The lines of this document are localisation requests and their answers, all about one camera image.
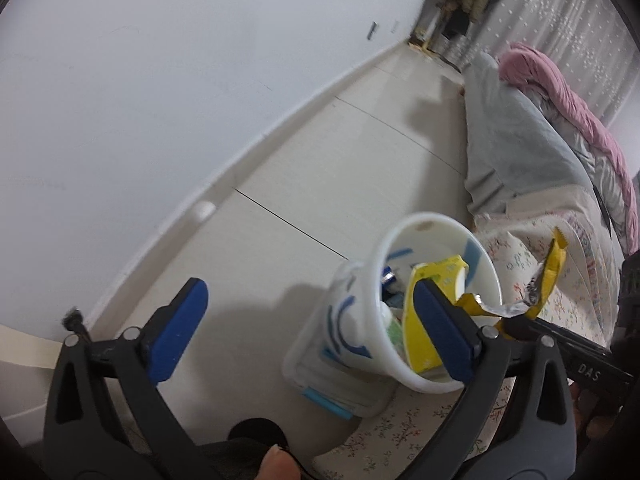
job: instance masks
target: white wall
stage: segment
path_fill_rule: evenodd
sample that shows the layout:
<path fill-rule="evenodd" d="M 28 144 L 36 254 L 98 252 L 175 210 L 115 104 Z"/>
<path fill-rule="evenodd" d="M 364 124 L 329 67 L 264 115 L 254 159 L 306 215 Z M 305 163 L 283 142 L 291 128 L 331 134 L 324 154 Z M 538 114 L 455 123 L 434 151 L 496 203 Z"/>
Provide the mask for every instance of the white wall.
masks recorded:
<path fill-rule="evenodd" d="M 609 131 L 625 154 L 629 173 L 635 176 L 640 171 L 640 77 L 609 125 Z"/>
<path fill-rule="evenodd" d="M 10 0 L 0 323 L 62 338 L 191 191 L 406 37 L 422 1 Z"/>

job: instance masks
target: floor tile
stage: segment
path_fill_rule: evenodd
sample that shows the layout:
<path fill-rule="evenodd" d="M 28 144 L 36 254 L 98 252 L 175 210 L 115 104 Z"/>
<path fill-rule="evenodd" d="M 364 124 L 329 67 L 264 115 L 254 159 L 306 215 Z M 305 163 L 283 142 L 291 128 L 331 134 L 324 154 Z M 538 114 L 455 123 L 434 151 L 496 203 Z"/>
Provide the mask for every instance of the floor tile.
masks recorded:
<path fill-rule="evenodd" d="M 245 418 L 281 425 L 308 461 L 344 441 L 354 424 L 284 382 L 282 359 L 343 258 L 234 192 L 185 245 L 131 314 L 142 326 L 191 276 L 209 308 L 173 376 L 159 387 L 198 444 L 224 440 Z"/>
<path fill-rule="evenodd" d="M 343 256 L 365 258 L 408 213 L 459 218 L 463 179 L 386 124 L 334 100 L 239 188 Z"/>
<path fill-rule="evenodd" d="M 404 54 L 389 72 L 372 68 L 338 97 L 430 150 L 459 173 L 466 171 L 462 76 L 437 60 Z"/>

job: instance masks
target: plastic container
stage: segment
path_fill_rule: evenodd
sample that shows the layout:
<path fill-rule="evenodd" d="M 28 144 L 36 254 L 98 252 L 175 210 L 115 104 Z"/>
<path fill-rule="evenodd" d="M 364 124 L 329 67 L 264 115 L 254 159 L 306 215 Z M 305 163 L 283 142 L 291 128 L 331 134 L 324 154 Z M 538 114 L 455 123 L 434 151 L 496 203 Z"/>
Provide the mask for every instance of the plastic container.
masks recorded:
<path fill-rule="evenodd" d="M 322 315 L 327 348 L 348 367 L 391 376 L 417 392 L 443 394 L 460 389 L 463 384 L 452 380 L 443 367 L 418 375 L 396 353 L 386 334 L 388 308 L 382 303 L 380 283 L 386 266 L 407 283 L 412 265 L 455 254 L 469 265 L 465 291 L 480 294 L 488 304 L 502 304 L 494 264 L 473 234 L 447 216 L 416 213 L 393 226 L 366 262 L 351 262 L 347 275 L 336 276 Z M 495 322 L 489 319 L 476 319 L 476 323 Z"/>

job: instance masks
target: white sheer curtain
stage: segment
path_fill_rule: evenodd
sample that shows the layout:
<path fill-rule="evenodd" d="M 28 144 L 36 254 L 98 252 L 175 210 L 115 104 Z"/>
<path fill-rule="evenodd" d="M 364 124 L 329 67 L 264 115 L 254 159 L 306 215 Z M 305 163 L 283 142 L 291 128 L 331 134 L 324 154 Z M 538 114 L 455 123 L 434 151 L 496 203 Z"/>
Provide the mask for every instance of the white sheer curtain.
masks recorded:
<path fill-rule="evenodd" d="M 499 56 L 513 41 L 547 54 L 604 124 L 640 70 L 638 48 L 610 0 L 500 0 L 466 36 L 440 36 L 431 48 L 462 68 L 478 51 Z"/>

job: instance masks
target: hand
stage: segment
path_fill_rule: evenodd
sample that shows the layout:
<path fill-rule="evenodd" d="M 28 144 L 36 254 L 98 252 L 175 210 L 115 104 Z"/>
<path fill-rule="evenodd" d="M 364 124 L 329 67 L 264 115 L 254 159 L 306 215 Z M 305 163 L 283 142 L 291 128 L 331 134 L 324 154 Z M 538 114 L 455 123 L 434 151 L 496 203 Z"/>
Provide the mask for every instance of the hand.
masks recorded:
<path fill-rule="evenodd" d="M 300 469 L 291 455 L 276 444 L 262 459 L 255 480 L 300 480 Z"/>
<path fill-rule="evenodd" d="M 571 386 L 569 386 L 569 391 L 571 392 L 571 398 L 574 400 L 575 431 L 579 433 L 580 429 L 582 428 L 582 422 L 584 419 L 584 415 L 580 412 L 580 409 L 578 409 L 580 386 L 578 386 L 578 383 L 573 383 Z M 594 416 L 587 426 L 586 433 L 588 439 L 594 440 L 596 438 L 602 438 L 603 436 L 605 436 L 613 426 L 615 420 L 615 416 Z"/>

